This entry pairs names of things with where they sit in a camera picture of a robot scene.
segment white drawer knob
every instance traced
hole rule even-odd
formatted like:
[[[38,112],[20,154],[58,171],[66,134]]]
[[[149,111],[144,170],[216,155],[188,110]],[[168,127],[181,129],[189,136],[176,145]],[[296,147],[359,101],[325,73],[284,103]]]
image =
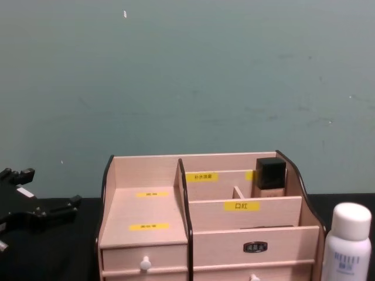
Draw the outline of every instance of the white drawer knob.
[[[148,256],[144,256],[143,261],[139,264],[142,270],[149,270],[151,268],[151,262],[148,259]]]
[[[258,278],[255,274],[252,274],[250,276],[250,281],[261,281],[260,278]]]

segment black table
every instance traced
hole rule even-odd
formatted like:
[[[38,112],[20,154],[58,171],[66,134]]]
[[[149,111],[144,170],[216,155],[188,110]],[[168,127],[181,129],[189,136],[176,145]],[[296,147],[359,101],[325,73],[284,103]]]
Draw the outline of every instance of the black table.
[[[365,205],[375,214],[375,194],[315,194],[309,196],[327,229],[336,204],[350,201]],[[42,199],[46,206],[63,199]],[[100,201],[85,198],[74,224],[61,225],[45,232],[13,232],[1,237],[11,248],[0,255],[1,281],[98,281],[94,254],[94,234],[98,224]],[[370,239],[374,245],[374,224]],[[371,259],[368,280],[375,280],[375,262]]]

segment green wall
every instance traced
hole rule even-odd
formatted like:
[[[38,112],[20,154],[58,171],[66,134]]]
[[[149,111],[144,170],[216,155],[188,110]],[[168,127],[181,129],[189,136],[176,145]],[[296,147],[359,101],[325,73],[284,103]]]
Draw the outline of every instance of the green wall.
[[[95,197],[112,153],[279,149],[310,193],[374,192],[374,26],[367,0],[3,1],[0,164]]]

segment yellow label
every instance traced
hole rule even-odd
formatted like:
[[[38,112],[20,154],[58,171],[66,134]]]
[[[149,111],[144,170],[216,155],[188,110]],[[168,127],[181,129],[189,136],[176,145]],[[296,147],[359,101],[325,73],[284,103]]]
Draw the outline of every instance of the yellow label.
[[[224,210],[226,211],[259,211],[260,203],[254,201],[227,201],[224,202]]]
[[[168,196],[168,192],[142,192],[142,193],[137,193],[137,197],[154,197],[154,196]]]
[[[199,182],[199,181],[218,181],[218,173],[192,173],[186,174],[186,181],[188,183]]]
[[[246,180],[252,181],[254,178],[254,171],[247,171],[246,172]]]
[[[135,224],[130,225],[129,230],[137,231],[137,230],[157,230],[157,229],[167,229],[169,228],[169,224]]]

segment label sticker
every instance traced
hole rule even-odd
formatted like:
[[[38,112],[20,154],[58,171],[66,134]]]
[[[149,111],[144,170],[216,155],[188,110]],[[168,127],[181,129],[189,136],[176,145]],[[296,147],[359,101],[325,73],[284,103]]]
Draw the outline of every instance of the label sticker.
[[[226,211],[259,211],[260,203],[254,201],[227,201],[224,202],[224,210]]]
[[[254,178],[254,171],[247,171],[245,177],[246,180],[252,181]]]
[[[0,232],[4,231],[6,229],[6,222],[3,224],[0,224]]]
[[[168,192],[142,192],[137,193],[137,197],[155,197],[155,196],[168,196]]]
[[[135,224],[130,225],[129,230],[137,231],[137,230],[157,230],[157,229],[167,229],[169,228],[169,224]]]
[[[21,192],[23,195],[31,198],[31,197],[34,197],[34,194],[32,194],[30,191],[24,189],[23,187],[20,187],[17,189],[18,192]]]
[[[200,181],[218,181],[218,173],[192,173],[186,174],[186,181],[188,183],[200,182]]]

